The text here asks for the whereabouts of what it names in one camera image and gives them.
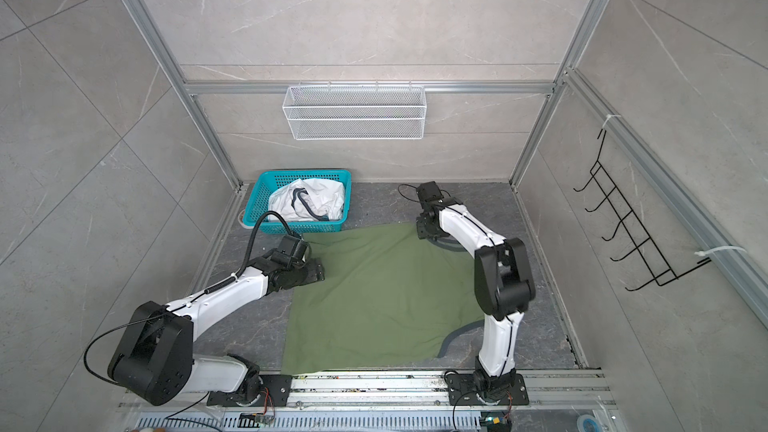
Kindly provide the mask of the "teal plastic basket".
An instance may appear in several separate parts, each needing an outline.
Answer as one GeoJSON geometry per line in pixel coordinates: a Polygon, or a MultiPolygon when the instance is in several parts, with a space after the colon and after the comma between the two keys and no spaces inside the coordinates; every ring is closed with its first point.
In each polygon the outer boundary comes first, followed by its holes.
{"type": "Polygon", "coordinates": [[[239,221],[265,234],[281,234],[288,226],[298,233],[333,233],[342,230],[350,209],[351,173],[347,170],[285,170],[261,174],[239,221]]]}

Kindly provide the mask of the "green tank top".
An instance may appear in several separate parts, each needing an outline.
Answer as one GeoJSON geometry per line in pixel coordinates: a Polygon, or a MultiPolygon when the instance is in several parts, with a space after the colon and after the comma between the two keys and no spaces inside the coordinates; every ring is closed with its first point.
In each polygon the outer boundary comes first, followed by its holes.
{"type": "Polygon", "coordinates": [[[305,238],[325,279],[293,291],[284,374],[420,362],[483,318],[472,257],[419,239],[411,224],[305,238]]]}

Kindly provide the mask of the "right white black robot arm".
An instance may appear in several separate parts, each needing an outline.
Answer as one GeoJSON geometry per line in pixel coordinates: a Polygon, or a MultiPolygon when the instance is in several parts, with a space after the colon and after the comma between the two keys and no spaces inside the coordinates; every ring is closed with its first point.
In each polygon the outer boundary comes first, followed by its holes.
{"type": "Polygon", "coordinates": [[[417,236],[469,253],[474,261],[474,295],[484,314],[474,371],[444,374],[450,404],[526,405],[524,381],[515,360],[519,328],[536,297],[526,245],[519,238],[492,231],[434,182],[419,185],[416,194],[422,207],[417,236]]]}

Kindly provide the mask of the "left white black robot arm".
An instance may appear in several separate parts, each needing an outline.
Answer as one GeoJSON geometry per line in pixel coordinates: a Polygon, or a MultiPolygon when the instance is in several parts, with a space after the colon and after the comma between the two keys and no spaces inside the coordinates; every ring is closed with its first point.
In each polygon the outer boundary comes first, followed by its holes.
{"type": "Polygon", "coordinates": [[[148,301],[133,313],[107,367],[109,380],[146,402],[164,405],[182,393],[203,392],[237,406],[265,400],[260,368],[236,354],[195,353],[212,326],[269,294],[322,282],[322,262],[289,233],[262,256],[247,253],[227,278],[167,304],[148,301]]]}

